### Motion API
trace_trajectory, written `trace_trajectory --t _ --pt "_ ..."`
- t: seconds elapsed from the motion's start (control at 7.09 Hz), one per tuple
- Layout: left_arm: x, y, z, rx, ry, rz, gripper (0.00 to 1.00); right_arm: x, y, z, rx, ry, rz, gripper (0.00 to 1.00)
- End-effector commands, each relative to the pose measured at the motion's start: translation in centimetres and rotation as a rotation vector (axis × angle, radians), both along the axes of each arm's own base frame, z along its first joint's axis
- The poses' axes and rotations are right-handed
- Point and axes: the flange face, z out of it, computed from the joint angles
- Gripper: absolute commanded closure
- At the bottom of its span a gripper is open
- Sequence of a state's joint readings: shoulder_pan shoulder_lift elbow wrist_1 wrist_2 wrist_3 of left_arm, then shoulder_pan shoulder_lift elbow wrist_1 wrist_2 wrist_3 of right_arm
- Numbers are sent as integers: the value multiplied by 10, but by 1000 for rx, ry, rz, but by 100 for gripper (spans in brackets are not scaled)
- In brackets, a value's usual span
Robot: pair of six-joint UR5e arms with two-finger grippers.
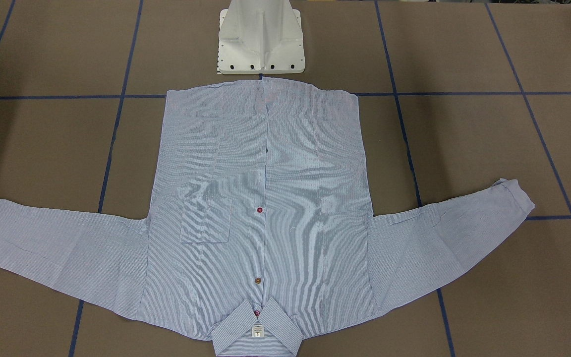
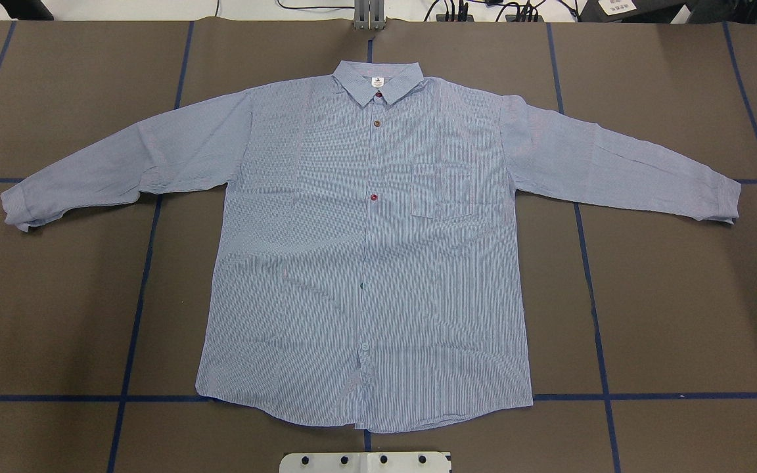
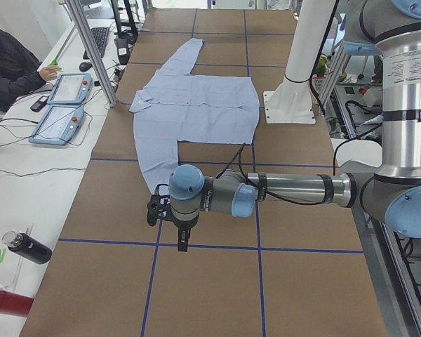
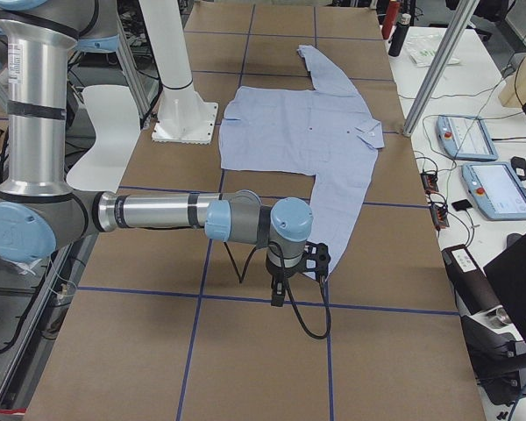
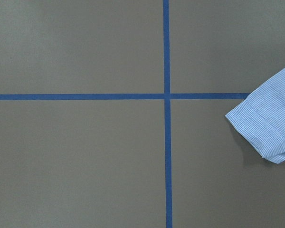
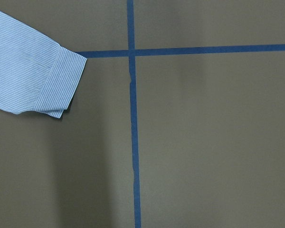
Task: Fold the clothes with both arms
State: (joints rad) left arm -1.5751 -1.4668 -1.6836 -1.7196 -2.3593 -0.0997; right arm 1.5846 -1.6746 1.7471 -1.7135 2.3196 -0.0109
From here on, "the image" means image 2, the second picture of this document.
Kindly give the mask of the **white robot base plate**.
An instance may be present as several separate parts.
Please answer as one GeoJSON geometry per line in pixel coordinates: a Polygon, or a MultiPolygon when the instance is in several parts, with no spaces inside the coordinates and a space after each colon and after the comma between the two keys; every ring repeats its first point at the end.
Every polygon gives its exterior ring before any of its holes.
{"type": "Polygon", "coordinates": [[[439,451],[294,453],[279,472],[451,472],[451,454],[439,451]]]}

